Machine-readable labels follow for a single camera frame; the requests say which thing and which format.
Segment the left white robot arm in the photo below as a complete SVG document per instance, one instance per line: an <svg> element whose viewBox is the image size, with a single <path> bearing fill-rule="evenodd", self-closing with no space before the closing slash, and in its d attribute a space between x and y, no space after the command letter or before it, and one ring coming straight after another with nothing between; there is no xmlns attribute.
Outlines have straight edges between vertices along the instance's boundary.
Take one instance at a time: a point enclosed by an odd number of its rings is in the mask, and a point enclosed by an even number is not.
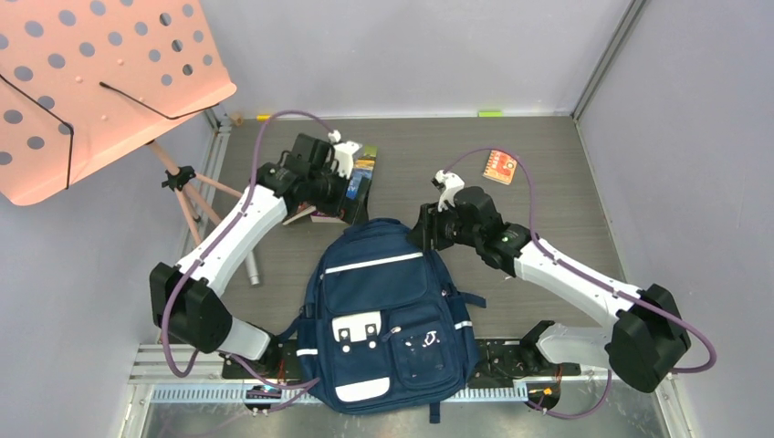
<svg viewBox="0 0 774 438"><path fill-rule="evenodd" d="M280 363L269 347L272 336L236 318L221 296L237 268L259 241L303 203L339 214L350 187L361 144L297 136L278 162L255 171L225 219L175 265L158 264L150 275L152 311L162 343L180 340L202 353L223 352L245 359L259 378L272 376Z"/></svg>

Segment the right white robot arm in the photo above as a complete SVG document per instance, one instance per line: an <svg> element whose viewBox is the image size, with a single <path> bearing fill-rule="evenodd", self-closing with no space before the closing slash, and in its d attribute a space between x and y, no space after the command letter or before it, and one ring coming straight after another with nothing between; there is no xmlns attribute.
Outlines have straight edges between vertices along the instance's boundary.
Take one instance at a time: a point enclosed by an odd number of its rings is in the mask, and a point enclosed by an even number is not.
<svg viewBox="0 0 774 438"><path fill-rule="evenodd" d="M487 265L561 297L598 323L574 328L543 321L523 337L521 362L533 374L555 364L611 370L640 392L652 392L691 347L670 291L607 277L562 254L529 228L506 222L492 198L452 172L433 178L440 197L421 206L409 241L423 250L465 245Z"/></svg>

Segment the navy blue student backpack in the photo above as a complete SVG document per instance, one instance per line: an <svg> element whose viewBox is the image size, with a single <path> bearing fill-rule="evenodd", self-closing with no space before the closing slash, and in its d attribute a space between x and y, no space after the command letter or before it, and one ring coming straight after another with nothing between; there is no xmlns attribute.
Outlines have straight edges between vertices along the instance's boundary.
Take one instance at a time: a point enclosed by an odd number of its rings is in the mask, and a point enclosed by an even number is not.
<svg viewBox="0 0 774 438"><path fill-rule="evenodd" d="M443 259L408 233L389 218L346 228L286 330L311 394L336 412L425 406L439 423L442 401L466 386L480 360L468 309L485 299L459 290Z"/></svg>

